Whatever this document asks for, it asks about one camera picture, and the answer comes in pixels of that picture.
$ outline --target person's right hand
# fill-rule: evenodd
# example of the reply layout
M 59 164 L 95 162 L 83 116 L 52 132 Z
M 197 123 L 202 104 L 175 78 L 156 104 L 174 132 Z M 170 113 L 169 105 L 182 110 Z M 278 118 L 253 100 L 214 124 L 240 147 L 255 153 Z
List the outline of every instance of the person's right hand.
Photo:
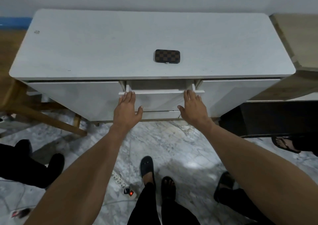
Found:
M 200 96 L 197 96 L 192 90 L 185 90 L 184 92 L 185 107 L 178 105 L 181 112 L 181 117 L 193 125 L 199 131 L 210 128 L 214 123 L 208 117 L 206 106 L 202 102 Z

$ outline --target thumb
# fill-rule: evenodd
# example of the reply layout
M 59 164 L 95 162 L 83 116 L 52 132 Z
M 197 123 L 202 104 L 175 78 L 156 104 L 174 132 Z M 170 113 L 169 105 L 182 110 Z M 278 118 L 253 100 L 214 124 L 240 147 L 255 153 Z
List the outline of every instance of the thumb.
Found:
M 140 106 L 139 108 L 138 108 L 138 111 L 137 111 L 137 117 L 138 118 L 142 118 L 142 113 L 143 113 L 143 107 L 142 106 Z
M 181 117 L 183 116 L 184 112 L 185 112 L 185 108 L 182 107 L 181 105 L 178 105 L 178 109 L 180 110 L 181 113 Z

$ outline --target hand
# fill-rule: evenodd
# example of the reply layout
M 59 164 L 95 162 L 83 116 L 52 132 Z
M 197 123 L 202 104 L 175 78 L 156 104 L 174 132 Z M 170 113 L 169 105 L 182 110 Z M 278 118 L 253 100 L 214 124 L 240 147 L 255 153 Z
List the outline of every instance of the hand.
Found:
M 118 105 L 114 110 L 113 126 L 121 129 L 125 134 L 131 130 L 142 118 L 143 107 L 138 108 L 135 114 L 135 92 L 125 92 L 118 101 Z
M 200 96 L 197 96 L 192 90 L 185 90 L 184 92 L 185 107 L 178 105 L 181 112 L 181 117 L 193 125 L 199 131 L 210 128 L 214 123 L 208 117 L 206 106 L 202 102 Z

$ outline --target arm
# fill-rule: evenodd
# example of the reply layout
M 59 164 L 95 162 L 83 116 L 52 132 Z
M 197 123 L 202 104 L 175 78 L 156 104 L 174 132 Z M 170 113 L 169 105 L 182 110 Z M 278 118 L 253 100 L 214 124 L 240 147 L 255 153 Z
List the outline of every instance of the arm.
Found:
M 25 225 L 90 225 L 95 221 L 121 143 L 128 131 L 141 120 L 142 107 L 135 114 L 134 104 L 134 93 L 120 97 L 108 134 L 52 183 Z
M 275 224 L 318 224 L 318 186 L 298 167 L 215 125 L 201 97 L 185 92 L 181 116 L 208 139 L 226 169 Z

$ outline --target open drawer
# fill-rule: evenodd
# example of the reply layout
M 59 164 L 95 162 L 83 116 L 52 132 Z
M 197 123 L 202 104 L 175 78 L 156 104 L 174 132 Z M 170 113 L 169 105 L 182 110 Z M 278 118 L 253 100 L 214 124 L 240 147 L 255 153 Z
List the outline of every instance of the open drawer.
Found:
M 204 90 L 196 90 L 194 80 L 188 79 L 129 80 L 122 83 L 126 92 L 136 93 L 135 111 L 141 105 L 144 111 L 176 111 L 178 105 L 184 106 L 185 90 L 204 93 Z

